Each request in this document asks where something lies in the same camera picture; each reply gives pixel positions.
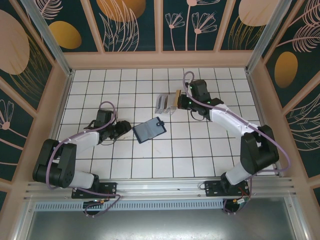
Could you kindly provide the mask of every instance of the white tiled floor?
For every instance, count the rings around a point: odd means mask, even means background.
[[[77,156],[76,168],[101,179],[220,176],[240,161],[240,141],[220,125],[186,110],[154,114],[160,93],[182,89],[182,77],[193,71],[204,79],[212,98],[259,125],[255,103],[242,68],[155,68],[77,70],[58,135],[81,132],[97,116],[99,104],[112,102],[118,120],[132,126],[151,118],[165,122],[166,133],[139,144],[131,130],[114,144],[105,141]]]

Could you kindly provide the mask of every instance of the vent grille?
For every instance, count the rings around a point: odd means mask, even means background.
[[[104,210],[112,204],[90,207],[88,211]],[[35,212],[83,211],[84,202],[37,202]],[[222,199],[202,200],[152,200],[152,201],[120,201],[110,211],[143,211],[143,210],[192,210],[192,209],[222,209]]]

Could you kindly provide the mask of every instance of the black mounting plate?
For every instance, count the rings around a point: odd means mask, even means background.
[[[239,182],[237,185],[229,188],[229,192],[225,193],[221,186],[220,180],[215,181],[205,181],[204,182],[204,189],[205,195],[207,197],[226,197],[226,196],[242,196],[242,192],[239,189],[241,188],[247,195],[249,195],[249,187],[246,181]]]
[[[116,194],[117,193],[117,183],[116,182],[100,182],[97,192],[100,194]],[[79,189],[75,190],[75,188],[74,188],[72,190],[71,198],[72,199],[104,199],[107,197],[94,195],[91,193],[81,191]]]

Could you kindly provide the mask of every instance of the gray floor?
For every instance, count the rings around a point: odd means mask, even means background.
[[[253,199],[237,215],[221,209],[36,212],[28,240],[295,240],[284,201]]]

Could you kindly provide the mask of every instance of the gold circle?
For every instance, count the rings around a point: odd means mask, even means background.
[[[65,21],[55,21],[49,25],[56,42],[65,49],[80,47],[82,40],[78,30]]]
[[[283,52],[278,57],[274,68],[274,78],[276,84],[282,89],[287,88],[295,79],[297,70],[297,57],[292,52]]]
[[[129,22],[130,18],[125,17],[128,14],[123,2],[128,11],[129,9],[133,11],[136,18],[139,18],[145,12],[146,0],[96,0],[99,8],[108,18],[116,22]]]
[[[247,26],[259,27],[269,22],[278,0],[241,0],[239,18]]]
[[[0,10],[0,69],[8,74],[21,74],[30,56],[28,35],[9,13]]]

